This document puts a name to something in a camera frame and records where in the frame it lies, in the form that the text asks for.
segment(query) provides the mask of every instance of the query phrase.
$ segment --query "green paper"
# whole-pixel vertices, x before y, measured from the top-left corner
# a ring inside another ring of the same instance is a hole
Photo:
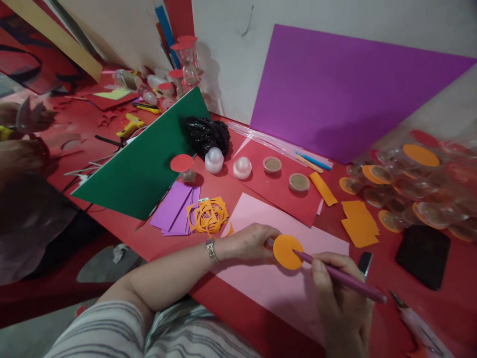
[[[130,94],[131,91],[128,89],[115,89],[112,92],[98,92],[98,93],[93,93],[93,95],[96,95],[98,97],[104,97],[108,99],[113,99],[113,100],[120,100],[121,98],[127,96]]]
[[[95,172],[72,195],[146,220],[176,181],[170,161],[195,155],[180,123],[189,116],[210,118],[199,88],[194,88],[137,138]]]

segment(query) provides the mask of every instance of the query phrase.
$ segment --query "floor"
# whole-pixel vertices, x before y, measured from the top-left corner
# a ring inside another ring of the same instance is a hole
[[[79,282],[115,282],[128,271],[142,263],[131,250],[122,260],[113,263],[113,249],[106,248],[93,257],[78,274]],[[96,299],[85,302],[92,306]],[[51,345],[75,319],[76,309],[82,303],[40,316],[0,330],[0,357],[41,358]]]

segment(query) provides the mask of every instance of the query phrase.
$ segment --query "purple paper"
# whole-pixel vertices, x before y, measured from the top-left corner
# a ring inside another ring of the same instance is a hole
[[[275,25],[250,126],[347,164],[476,62]]]
[[[191,190],[191,186],[176,181],[151,218],[151,225],[170,231],[172,224],[184,206]]]
[[[174,220],[170,230],[162,230],[164,236],[183,236],[190,234],[189,221],[187,220],[187,207],[191,204],[197,203],[200,197],[200,187],[194,186],[192,191],[186,198],[184,205],[179,211],[178,216]]]

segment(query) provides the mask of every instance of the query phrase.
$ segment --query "striped sleeve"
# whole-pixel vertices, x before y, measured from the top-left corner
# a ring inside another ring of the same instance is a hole
[[[144,357],[145,336],[143,317],[133,304],[101,302],[76,318],[45,358]]]

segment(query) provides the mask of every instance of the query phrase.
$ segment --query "glue gun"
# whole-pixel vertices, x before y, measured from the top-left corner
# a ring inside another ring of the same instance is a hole
[[[134,132],[146,125],[142,120],[130,113],[126,113],[126,119],[129,120],[129,123],[124,127],[121,132],[116,133],[119,138],[124,140],[129,139],[129,137],[131,137]]]
[[[411,308],[400,300],[392,291],[389,291],[394,299],[402,321],[411,331],[417,343],[417,351],[407,354],[408,357],[423,358],[454,358],[427,323],[418,316]]]

